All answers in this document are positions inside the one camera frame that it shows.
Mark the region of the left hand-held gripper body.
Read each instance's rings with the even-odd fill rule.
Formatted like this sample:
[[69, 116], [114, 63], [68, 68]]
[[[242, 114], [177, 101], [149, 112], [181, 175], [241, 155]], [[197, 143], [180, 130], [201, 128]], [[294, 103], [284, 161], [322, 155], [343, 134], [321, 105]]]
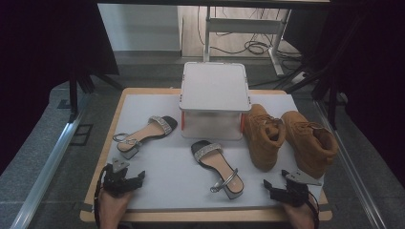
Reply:
[[112, 162], [105, 166], [103, 187], [113, 197], [120, 197], [133, 190], [126, 179], [129, 165], [129, 162], [114, 157]]

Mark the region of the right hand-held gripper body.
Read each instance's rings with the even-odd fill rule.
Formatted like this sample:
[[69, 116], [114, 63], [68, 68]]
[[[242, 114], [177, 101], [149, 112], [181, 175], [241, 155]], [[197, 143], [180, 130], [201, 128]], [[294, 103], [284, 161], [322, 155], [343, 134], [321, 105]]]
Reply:
[[287, 184], [280, 201], [293, 207], [302, 206], [309, 199], [309, 185], [321, 185], [317, 179], [300, 170], [295, 172], [283, 170], [282, 177], [286, 179]]

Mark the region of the tan suede boot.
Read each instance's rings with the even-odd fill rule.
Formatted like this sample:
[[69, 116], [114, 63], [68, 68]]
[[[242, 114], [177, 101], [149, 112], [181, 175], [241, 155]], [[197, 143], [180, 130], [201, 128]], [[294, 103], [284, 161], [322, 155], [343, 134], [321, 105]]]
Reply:
[[297, 111], [284, 113], [282, 119], [287, 131], [286, 140], [294, 150], [298, 168], [313, 178], [322, 177], [338, 153], [334, 135]]
[[286, 127], [260, 104], [253, 104], [244, 118], [244, 135], [253, 165], [263, 172], [276, 164], [278, 151], [286, 139]]

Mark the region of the black rhinestone strap sandal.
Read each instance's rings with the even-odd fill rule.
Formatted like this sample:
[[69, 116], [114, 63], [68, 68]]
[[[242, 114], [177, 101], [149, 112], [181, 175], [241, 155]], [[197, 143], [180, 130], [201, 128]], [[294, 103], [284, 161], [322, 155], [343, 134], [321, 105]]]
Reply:
[[245, 188], [239, 177], [239, 170], [233, 169], [223, 155], [220, 143], [200, 140], [191, 145], [191, 152], [195, 160], [206, 169], [211, 169], [219, 175], [219, 179], [210, 187], [211, 193], [225, 191], [229, 199], [238, 198]]
[[178, 126], [178, 121], [171, 116], [150, 116], [142, 129], [131, 134], [119, 133], [113, 136], [117, 149], [125, 159], [131, 159], [139, 148], [149, 139], [161, 139], [170, 135]]

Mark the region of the white two-tier shoe rack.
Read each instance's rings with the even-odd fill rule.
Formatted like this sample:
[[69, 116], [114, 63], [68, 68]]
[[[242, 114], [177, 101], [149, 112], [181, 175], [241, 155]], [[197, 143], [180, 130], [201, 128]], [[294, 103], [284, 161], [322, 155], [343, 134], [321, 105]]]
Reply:
[[245, 66], [185, 63], [179, 107], [183, 137], [240, 140], [251, 109]]

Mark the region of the person's right hand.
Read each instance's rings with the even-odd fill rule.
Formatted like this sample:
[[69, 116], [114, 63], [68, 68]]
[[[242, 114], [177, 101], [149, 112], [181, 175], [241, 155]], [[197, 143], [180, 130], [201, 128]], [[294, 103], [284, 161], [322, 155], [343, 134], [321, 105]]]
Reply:
[[313, 212], [307, 204], [300, 207], [293, 207], [283, 203], [282, 206], [294, 229], [314, 229]]

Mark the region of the white table mat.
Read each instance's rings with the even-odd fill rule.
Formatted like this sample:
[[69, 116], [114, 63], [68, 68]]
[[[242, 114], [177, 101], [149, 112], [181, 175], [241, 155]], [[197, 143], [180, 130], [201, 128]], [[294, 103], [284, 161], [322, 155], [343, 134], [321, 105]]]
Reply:
[[[252, 164], [245, 138], [208, 139], [221, 144], [224, 158], [233, 169], [238, 168], [238, 176], [244, 183], [243, 193], [235, 199], [229, 199], [224, 190], [211, 193], [211, 186], [220, 176], [214, 170], [203, 168], [193, 157], [191, 145], [200, 139], [181, 135], [179, 100], [180, 96], [174, 94], [124, 96], [113, 135], [131, 134], [144, 128], [152, 115], [169, 115], [179, 122], [173, 133], [165, 138], [143, 143], [139, 152], [129, 160], [127, 177], [136, 177], [141, 171], [145, 171], [145, 179], [142, 187], [135, 191], [135, 198], [128, 208], [135, 212], [158, 212], [278, 207], [280, 202], [270, 198], [263, 180], [266, 179], [276, 188], [286, 189], [282, 170], [290, 173], [297, 170], [291, 146], [285, 142], [278, 151], [276, 165], [264, 173]], [[251, 100], [263, 105], [275, 117], [281, 117], [287, 111], [297, 111], [289, 94], [254, 94]]]

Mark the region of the wooden table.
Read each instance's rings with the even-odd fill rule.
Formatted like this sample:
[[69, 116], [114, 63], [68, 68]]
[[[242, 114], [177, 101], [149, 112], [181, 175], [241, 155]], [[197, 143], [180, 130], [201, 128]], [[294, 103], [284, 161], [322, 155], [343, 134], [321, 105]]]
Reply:
[[[94, 191], [96, 189], [96, 182], [98, 181], [99, 173], [101, 172], [104, 164], [107, 162], [109, 149], [112, 145], [110, 138], [115, 133], [121, 110], [128, 94], [146, 94], [146, 95], [161, 95], [173, 94], [179, 97], [180, 89], [168, 88], [128, 88], [125, 89], [118, 101], [114, 117], [111, 122], [110, 129], [107, 134], [104, 146], [100, 152], [100, 156], [95, 168], [92, 181], [90, 183], [84, 203], [93, 204]], [[80, 211], [80, 219], [85, 222], [93, 222], [94, 214], [92, 212]], [[170, 211], [158, 210], [158, 212], [129, 212], [122, 218], [124, 221], [132, 222], [281, 222], [287, 220], [287, 215], [281, 207], [266, 207], [266, 208], [252, 208], [252, 209], [235, 209], [235, 210], [184, 210], [184, 211]]]

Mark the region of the black metal stand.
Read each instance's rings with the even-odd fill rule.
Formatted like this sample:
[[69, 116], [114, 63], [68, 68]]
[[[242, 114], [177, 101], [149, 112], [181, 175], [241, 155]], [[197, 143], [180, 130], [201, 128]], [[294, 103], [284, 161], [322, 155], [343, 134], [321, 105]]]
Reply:
[[[328, 121], [335, 129], [335, 111], [338, 93], [338, 69], [345, 58], [344, 54], [353, 36], [361, 25], [364, 15], [361, 10], [293, 10], [292, 26], [288, 30], [304, 51], [301, 65], [276, 86], [286, 93], [293, 93], [316, 81], [311, 93], [314, 100], [329, 95]], [[297, 84], [291, 80], [300, 72], [306, 78]]]
[[85, 94], [91, 94], [95, 90], [95, 84], [91, 79], [92, 75], [96, 76], [98, 79], [101, 79], [117, 90], [123, 90], [123, 86], [121, 84], [105, 73], [100, 73], [89, 67], [72, 67], [69, 73], [70, 123], [77, 120], [79, 115], [77, 87], [80, 87]]

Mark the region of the black curtain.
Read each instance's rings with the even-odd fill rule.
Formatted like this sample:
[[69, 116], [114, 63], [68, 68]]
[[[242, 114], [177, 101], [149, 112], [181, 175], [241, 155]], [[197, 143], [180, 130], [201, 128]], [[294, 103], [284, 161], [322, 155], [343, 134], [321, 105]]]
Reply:
[[316, 98], [339, 93], [346, 113], [405, 188], [405, 0], [330, 0], [293, 10], [285, 38], [317, 81]]
[[73, 73], [118, 73], [98, 1], [0, 0], [0, 174]]

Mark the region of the black floor tape frame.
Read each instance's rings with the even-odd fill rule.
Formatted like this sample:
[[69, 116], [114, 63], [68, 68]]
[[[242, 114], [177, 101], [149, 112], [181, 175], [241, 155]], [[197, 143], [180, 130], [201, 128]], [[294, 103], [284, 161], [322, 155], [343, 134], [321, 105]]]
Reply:
[[93, 124], [79, 124], [75, 130], [70, 144], [72, 146], [86, 146], [92, 129]]

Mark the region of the white metal desk frame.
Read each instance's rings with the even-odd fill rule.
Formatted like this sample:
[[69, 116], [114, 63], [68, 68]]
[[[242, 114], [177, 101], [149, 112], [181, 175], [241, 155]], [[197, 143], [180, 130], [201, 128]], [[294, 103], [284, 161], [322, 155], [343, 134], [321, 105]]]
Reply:
[[268, 54], [277, 75], [283, 76], [281, 62], [277, 56], [280, 42], [287, 25], [290, 10], [284, 10], [280, 19], [239, 19], [212, 17], [211, 8], [206, 8], [203, 60], [210, 59], [210, 34], [212, 32], [251, 33], [274, 35], [275, 40], [268, 48]]

